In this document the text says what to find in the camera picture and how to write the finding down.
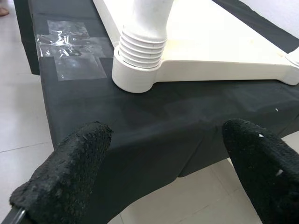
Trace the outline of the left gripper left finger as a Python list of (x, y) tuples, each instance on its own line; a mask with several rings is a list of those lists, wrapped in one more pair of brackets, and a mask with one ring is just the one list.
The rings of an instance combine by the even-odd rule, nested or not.
[(110, 146), (112, 130), (87, 123), (66, 137), (9, 198), (11, 224), (78, 224)]

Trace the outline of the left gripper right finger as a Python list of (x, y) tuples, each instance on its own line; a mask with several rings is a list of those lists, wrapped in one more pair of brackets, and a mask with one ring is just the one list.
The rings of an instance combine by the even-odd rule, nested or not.
[(299, 154), (276, 134), (250, 121), (222, 126), (238, 178), (264, 224), (299, 222)]

